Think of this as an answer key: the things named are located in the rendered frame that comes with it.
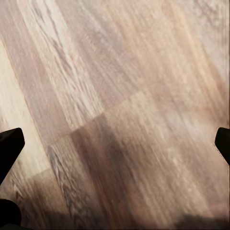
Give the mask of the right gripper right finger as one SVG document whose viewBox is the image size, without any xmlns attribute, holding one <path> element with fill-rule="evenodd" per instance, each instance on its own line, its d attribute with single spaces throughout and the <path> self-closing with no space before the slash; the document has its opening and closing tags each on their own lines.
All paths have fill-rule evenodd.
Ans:
<svg viewBox="0 0 230 230">
<path fill-rule="evenodd" d="M 230 166 L 230 129 L 223 127 L 218 129 L 215 145 Z"/>
</svg>

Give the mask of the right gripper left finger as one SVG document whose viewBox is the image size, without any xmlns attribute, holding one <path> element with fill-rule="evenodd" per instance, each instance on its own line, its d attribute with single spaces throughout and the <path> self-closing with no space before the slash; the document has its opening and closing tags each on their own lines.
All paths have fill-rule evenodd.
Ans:
<svg viewBox="0 0 230 230">
<path fill-rule="evenodd" d="M 0 133 L 0 185 L 25 146 L 20 127 Z"/>
</svg>

